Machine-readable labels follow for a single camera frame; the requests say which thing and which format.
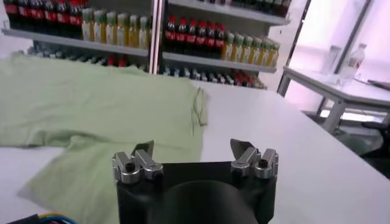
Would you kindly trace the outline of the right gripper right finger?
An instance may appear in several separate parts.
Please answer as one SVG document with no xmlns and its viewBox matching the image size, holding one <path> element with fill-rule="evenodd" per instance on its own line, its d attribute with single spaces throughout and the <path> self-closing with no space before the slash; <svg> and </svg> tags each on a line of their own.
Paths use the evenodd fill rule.
<svg viewBox="0 0 390 224">
<path fill-rule="evenodd" d="M 253 172 L 255 178 L 270 179 L 278 175 L 279 156 L 276 150 L 266 149 L 261 153 L 252 143 L 230 140 L 235 160 L 231 162 L 231 172 L 239 178 L 245 178 Z"/>
</svg>

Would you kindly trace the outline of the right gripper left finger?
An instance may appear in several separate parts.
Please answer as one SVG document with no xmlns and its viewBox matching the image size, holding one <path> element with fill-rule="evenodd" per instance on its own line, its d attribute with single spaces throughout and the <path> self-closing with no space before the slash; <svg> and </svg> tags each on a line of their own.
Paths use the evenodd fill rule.
<svg viewBox="0 0 390 224">
<path fill-rule="evenodd" d="M 152 159 L 154 141 L 137 144 L 131 153 L 117 152 L 112 157 L 115 182 L 137 184 L 143 179 L 155 181 L 163 176 L 163 164 Z"/>
</svg>

